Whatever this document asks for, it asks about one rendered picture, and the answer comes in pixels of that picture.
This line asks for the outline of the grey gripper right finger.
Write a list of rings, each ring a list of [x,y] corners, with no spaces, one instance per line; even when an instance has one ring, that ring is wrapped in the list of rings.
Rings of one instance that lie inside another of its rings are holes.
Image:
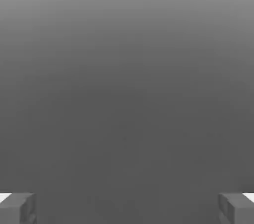
[[[254,224],[254,193],[220,193],[220,224]]]

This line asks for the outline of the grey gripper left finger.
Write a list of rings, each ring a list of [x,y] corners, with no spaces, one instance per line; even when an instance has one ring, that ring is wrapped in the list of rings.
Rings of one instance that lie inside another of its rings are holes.
[[[37,224],[34,193],[0,193],[0,224]]]

